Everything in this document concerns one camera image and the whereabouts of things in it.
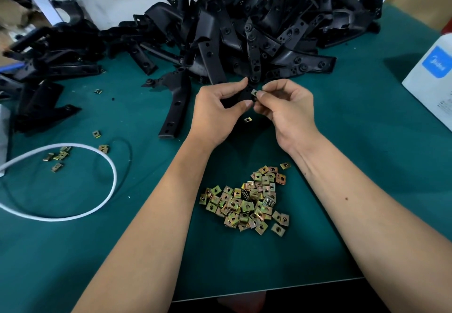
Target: forearm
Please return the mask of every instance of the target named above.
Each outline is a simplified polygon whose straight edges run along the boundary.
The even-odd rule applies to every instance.
[[[188,136],[74,313],[166,312],[211,147]]]
[[[452,311],[452,243],[393,200],[326,138],[291,156],[393,312]]]

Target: white cable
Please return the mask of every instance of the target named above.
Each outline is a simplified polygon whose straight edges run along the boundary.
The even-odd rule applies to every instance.
[[[76,143],[60,143],[60,144],[52,144],[52,145],[39,147],[37,149],[31,150],[29,152],[26,152],[23,155],[17,156],[16,158],[13,158],[11,161],[6,162],[2,166],[0,166],[0,171],[10,167],[13,164],[16,164],[17,162],[20,162],[21,160],[23,160],[25,158],[28,158],[28,157],[33,156],[33,155],[36,155],[37,153],[40,153],[40,152],[43,152],[43,151],[46,151],[46,150],[50,150],[50,149],[54,149],[54,148],[57,148],[57,147],[63,147],[63,146],[82,147],[83,149],[94,151],[94,152],[98,153],[99,155],[101,155],[102,157],[104,157],[110,163],[110,166],[111,166],[111,168],[113,170],[113,185],[112,185],[112,188],[110,190],[110,193],[108,194],[106,199],[104,201],[102,201],[102,203],[99,206],[93,208],[92,210],[90,210],[88,212],[85,212],[85,213],[82,213],[82,214],[79,214],[79,215],[73,215],[72,217],[66,217],[66,218],[43,218],[43,217],[37,217],[37,216],[34,216],[34,215],[24,214],[24,213],[17,212],[17,211],[15,211],[15,210],[13,210],[13,209],[11,209],[9,207],[6,207],[2,203],[0,203],[0,208],[4,209],[8,213],[17,215],[18,217],[22,217],[22,218],[26,218],[26,219],[32,219],[32,220],[39,220],[39,221],[49,221],[49,222],[68,221],[68,220],[74,220],[74,219],[86,217],[87,215],[90,215],[91,213],[94,213],[95,211],[97,211],[100,208],[102,208],[108,202],[108,200],[110,200],[111,196],[113,195],[113,192],[114,192],[114,190],[116,188],[117,173],[116,173],[116,167],[114,166],[114,163],[110,159],[110,157],[108,157],[102,151],[99,151],[98,149],[96,149],[96,148],[94,148],[92,146],[84,145],[84,144],[76,144]]]

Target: pile of clip nuts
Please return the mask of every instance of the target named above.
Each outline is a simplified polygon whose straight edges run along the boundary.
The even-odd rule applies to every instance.
[[[280,167],[290,168],[289,163]],[[220,186],[207,188],[199,198],[199,204],[206,205],[206,210],[224,218],[224,224],[229,228],[239,228],[240,232],[255,228],[261,236],[267,230],[265,220],[276,221],[272,231],[283,236],[289,226],[289,215],[275,210],[276,184],[286,184],[286,176],[278,173],[278,167],[260,168],[251,174],[252,181],[245,182],[240,188]]]

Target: cardboard box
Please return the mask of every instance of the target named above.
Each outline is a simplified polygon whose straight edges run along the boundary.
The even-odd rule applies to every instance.
[[[441,36],[402,84],[452,131],[452,33]]]

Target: blue logo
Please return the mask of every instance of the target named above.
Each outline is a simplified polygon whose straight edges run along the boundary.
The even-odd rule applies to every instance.
[[[441,47],[435,47],[422,65],[432,73],[433,76],[440,79],[446,76],[452,69],[452,57]]]

